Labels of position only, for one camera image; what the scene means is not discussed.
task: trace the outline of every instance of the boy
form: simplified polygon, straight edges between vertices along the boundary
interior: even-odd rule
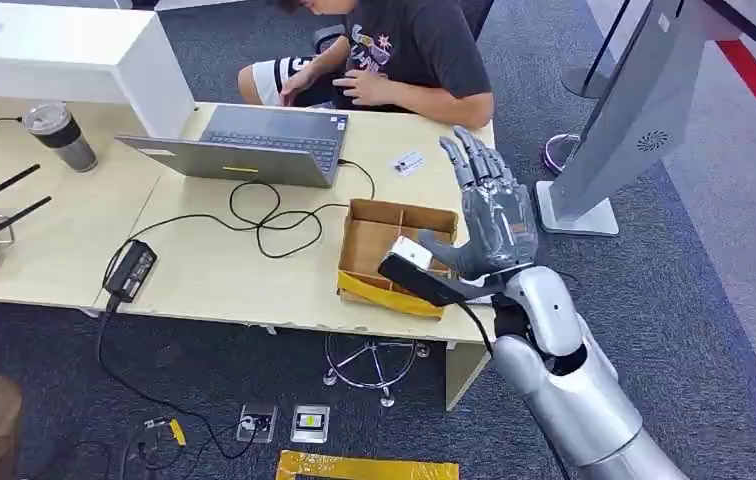
[[[493,116],[484,62],[458,0],[277,0],[292,11],[345,15],[346,36],[315,57],[240,70],[251,104],[411,111],[481,128]]]

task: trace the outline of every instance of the electrical socket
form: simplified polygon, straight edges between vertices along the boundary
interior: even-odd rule
[[[240,418],[250,418],[249,422],[241,423],[237,428],[237,440],[248,442],[254,436],[254,443],[270,443],[275,434],[275,417],[278,414],[276,405],[246,404]],[[261,428],[255,432],[258,420]]]

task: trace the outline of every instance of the robotic finger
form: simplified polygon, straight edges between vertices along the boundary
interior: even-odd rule
[[[469,156],[469,163],[472,165],[472,173],[475,175],[475,183],[481,185],[483,181],[490,178],[490,169],[487,167],[487,162],[482,155],[481,149],[478,148],[475,138],[469,130],[456,126],[454,128],[455,136],[460,139],[463,144],[463,148],[466,150],[467,156]]]
[[[466,189],[470,185],[475,183],[475,176],[472,174],[472,169],[469,166],[469,161],[460,152],[457,144],[450,138],[440,137],[440,146],[446,151],[446,155],[449,156],[449,161],[452,162],[452,166],[455,167],[455,176],[458,180],[461,190]]]

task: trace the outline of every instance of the laptop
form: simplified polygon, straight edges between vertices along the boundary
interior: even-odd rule
[[[347,126],[337,113],[218,105],[198,141],[116,139],[189,177],[330,188]]]

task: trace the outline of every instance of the desk leg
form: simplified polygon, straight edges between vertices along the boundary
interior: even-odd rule
[[[459,343],[453,350],[446,350],[446,411],[455,408],[489,361],[484,345]]]

